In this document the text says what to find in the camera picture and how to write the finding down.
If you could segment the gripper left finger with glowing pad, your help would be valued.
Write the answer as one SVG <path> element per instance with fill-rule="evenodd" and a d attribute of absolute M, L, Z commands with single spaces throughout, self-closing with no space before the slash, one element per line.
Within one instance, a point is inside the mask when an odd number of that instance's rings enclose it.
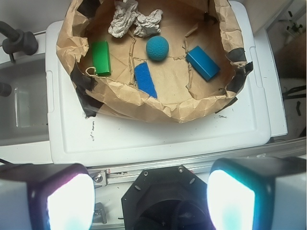
<path fill-rule="evenodd" d="M 94 182 L 79 163 L 0 167 L 2 230 L 88 230 L 94 206 Z"/>

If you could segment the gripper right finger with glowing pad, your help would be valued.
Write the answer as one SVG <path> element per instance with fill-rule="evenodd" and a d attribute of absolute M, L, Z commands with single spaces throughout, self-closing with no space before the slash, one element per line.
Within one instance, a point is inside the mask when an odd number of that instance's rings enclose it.
<path fill-rule="evenodd" d="M 208 177 L 207 204 L 217 230 L 305 230 L 307 161 L 220 158 Z"/>

